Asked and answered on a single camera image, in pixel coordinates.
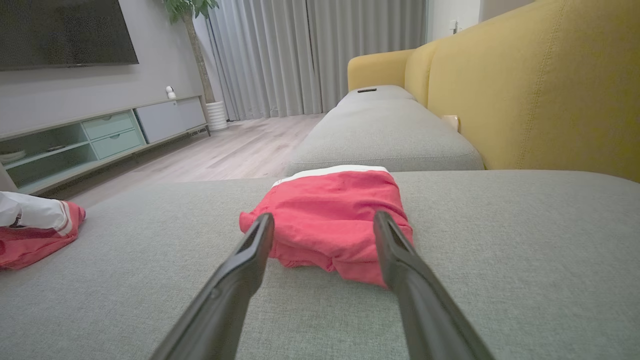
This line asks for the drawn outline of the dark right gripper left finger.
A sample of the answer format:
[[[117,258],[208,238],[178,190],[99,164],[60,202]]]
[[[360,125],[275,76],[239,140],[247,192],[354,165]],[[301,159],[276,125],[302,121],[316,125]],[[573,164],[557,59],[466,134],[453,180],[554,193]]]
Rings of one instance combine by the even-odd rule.
[[[251,224],[150,360],[235,360],[250,300],[263,283],[274,229],[270,213]]]

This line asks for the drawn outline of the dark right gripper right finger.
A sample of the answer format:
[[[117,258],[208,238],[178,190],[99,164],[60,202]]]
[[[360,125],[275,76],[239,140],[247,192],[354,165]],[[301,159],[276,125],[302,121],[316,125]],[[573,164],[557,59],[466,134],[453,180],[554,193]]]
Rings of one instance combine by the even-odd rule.
[[[382,279],[397,297],[410,360],[495,360],[388,212],[376,212],[374,234]]]

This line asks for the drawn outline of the red garment with white panel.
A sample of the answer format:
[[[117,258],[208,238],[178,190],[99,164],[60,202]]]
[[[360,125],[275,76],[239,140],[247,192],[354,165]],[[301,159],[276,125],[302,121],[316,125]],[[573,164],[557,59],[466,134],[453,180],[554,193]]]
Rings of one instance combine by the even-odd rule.
[[[73,202],[0,191],[0,271],[26,268],[73,243],[85,219]]]

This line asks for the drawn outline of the grey and yellow sofa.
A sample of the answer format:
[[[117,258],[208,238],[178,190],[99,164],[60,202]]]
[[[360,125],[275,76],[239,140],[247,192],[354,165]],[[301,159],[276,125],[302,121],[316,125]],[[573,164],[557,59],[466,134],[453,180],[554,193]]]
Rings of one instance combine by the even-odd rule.
[[[414,247],[496,360],[640,360],[640,183],[544,170],[397,172]],[[0,271],[0,360],[149,360],[274,178],[156,184]],[[237,360],[407,360],[396,297],[267,263]]]

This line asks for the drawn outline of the narrow grey sofa seat cushion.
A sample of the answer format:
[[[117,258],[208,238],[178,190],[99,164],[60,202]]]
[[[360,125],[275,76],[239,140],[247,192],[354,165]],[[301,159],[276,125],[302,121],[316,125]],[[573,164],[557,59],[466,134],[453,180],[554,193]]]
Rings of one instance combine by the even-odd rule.
[[[295,148],[285,173],[333,166],[380,166],[392,173],[473,171],[480,153],[406,89],[350,91]]]

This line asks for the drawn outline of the white ribbed plant pot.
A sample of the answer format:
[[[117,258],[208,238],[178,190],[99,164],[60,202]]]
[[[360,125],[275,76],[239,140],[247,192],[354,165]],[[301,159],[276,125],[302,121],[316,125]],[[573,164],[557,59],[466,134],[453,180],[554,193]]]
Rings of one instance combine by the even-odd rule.
[[[208,102],[205,104],[207,128],[210,132],[220,132],[228,128],[228,116],[224,101]]]

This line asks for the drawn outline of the pale green cabinet drawer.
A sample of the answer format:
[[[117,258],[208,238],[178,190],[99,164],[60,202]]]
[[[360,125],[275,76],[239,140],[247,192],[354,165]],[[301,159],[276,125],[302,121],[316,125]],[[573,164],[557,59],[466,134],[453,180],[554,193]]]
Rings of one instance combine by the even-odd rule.
[[[90,141],[116,135],[134,128],[130,111],[117,112],[103,117],[82,121],[82,127]]]
[[[142,141],[137,130],[131,129],[92,141],[91,144],[96,153],[96,157],[102,160],[140,147]]]

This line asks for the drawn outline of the grey cabinet door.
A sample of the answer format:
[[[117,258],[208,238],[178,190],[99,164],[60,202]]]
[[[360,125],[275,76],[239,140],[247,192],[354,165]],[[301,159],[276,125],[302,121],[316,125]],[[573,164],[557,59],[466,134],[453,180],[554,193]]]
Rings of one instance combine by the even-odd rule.
[[[206,125],[198,96],[138,107],[134,110],[149,144]]]

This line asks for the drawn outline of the long low TV cabinet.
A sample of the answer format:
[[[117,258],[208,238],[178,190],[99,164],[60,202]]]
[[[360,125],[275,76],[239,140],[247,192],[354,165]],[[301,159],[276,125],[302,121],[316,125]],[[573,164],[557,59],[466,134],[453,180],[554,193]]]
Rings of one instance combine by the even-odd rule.
[[[207,120],[206,112],[203,108],[203,97],[194,97],[199,98],[205,114],[205,120]],[[188,135],[209,132],[210,130],[208,130],[208,124],[206,123],[206,125],[190,129],[186,133],[178,134],[155,143],[147,143],[142,126],[140,125],[137,114],[135,114],[135,109],[188,98],[193,98],[193,96],[181,96],[175,99],[166,99],[137,107],[99,112],[89,117],[62,121],[54,125],[2,134],[0,135],[0,154],[15,154],[17,155],[17,159],[11,160],[6,164],[0,162],[0,191],[18,192],[28,195],[40,194],[125,158],[135,157],[141,152],[151,150],[151,148],[166,142],[187,137]],[[142,145],[126,150],[125,152],[117,153],[108,158],[99,159],[96,156],[92,142],[108,136],[95,140],[88,139],[82,122],[128,111],[131,112],[134,124],[134,128],[130,130],[137,130]]]

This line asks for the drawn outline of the small yellow sofa backrest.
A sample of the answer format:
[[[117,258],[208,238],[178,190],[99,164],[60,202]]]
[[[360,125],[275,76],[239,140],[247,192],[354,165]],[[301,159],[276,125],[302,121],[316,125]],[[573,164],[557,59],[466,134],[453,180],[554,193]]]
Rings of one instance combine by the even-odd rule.
[[[423,107],[428,107],[432,61],[441,41],[430,41],[414,48],[406,61],[404,89]]]

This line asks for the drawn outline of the grey pleated curtain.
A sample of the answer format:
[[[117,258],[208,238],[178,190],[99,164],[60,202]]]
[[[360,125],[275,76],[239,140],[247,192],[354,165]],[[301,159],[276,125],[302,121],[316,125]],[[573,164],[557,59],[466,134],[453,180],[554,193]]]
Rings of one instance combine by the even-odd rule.
[[[322,112],[312,0],[215,0],[208,28],[231,121]]]
[[[320,109],[348,93],[347,67],[358,56],[409,50],[426,41],[428,0],[305,0]]]

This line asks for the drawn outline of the green indoor tree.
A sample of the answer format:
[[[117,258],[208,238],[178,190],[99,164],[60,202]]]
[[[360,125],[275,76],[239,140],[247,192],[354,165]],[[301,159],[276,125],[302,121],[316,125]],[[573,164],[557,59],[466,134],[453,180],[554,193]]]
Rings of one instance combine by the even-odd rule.
[[[218,8],[217,0],[161,0],[167,11],[170,23],[182,21],[185,24],[190,40],[190,46],[196,61],[199,77],[203,87],[205,103],[214,103],[215,96],[210,82],[210,76],[202,54],[201,43],[195,31],[194,19],[203,16],[210,18],[210,12]]]

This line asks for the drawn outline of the large yellow sofa backrest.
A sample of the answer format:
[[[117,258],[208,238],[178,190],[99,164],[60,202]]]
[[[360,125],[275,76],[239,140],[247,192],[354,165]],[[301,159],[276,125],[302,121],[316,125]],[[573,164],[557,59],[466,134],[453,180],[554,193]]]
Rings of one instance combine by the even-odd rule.
[[[427,107],[489,170],[640,182],[640,0],[537,0],[441,39]]]

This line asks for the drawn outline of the black flat television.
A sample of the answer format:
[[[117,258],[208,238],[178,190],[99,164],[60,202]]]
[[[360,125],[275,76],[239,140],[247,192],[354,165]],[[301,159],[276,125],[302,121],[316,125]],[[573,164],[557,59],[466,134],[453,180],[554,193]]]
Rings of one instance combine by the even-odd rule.
[[[0,72],[137,63],[119,0],[0,0]]]

